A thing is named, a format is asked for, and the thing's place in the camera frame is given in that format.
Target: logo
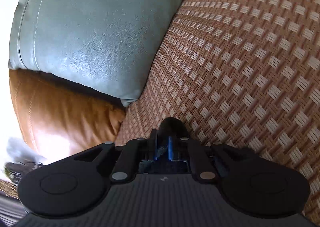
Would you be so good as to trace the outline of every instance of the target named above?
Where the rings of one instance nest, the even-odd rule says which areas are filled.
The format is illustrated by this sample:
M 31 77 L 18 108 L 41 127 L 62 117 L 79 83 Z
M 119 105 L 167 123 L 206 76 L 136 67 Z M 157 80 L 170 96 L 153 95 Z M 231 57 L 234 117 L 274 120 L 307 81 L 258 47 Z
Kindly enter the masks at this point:
M 160 178 L 160 180 L 163 181 L 163 182 L 165 182 L 165 181 L 169 180 L 169 178 L 167 178 L 166 176 L 164 176 L 164 177 Z

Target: light blue leather cushion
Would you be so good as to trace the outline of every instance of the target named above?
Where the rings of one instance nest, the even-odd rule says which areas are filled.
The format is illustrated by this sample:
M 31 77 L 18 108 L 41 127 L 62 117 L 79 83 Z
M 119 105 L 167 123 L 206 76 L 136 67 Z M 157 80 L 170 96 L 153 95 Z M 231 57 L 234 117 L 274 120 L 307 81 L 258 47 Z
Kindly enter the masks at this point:
M 9 67 L 134 101 L 181 1 L 19 0 Z

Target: woven seat cover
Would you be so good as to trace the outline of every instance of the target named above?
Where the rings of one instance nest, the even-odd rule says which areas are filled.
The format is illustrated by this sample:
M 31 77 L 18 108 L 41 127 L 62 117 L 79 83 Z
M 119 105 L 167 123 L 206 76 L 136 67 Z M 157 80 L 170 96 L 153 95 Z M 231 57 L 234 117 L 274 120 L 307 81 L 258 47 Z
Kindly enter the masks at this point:
M 320 224 L 320 0 L 184 0 L 117 143 L 169 116 L 301 172 Z

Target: round pad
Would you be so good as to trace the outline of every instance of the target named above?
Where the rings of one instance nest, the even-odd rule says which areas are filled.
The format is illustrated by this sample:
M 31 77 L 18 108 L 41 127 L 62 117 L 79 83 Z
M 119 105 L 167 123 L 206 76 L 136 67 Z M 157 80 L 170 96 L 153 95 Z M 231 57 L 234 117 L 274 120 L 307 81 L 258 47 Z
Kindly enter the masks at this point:
M 96 166 L 84 161 L 48 165 L 27 174 L 18 186 L 22 204 L 45 216 L 65 216 L 96 204 L 106 190 Z
M 236 209 L 262 218 L 302 211 L 310 189 L 300 173 L 263 159 L 240 164 L 221 182 L 224 195 Z

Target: blue component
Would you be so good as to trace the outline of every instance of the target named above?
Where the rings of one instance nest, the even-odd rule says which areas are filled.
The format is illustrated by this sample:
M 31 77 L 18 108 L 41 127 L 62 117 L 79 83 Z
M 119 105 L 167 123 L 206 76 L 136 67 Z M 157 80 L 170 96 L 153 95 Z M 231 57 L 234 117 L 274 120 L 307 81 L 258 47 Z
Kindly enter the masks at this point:
M 168 159 L 173 161 L 172 137 L 168 139 Z
M 154 160 L 157 161 L 158 160 L 158 133 L 156 134 L 156 138 L 155 138 L 155 157 Z

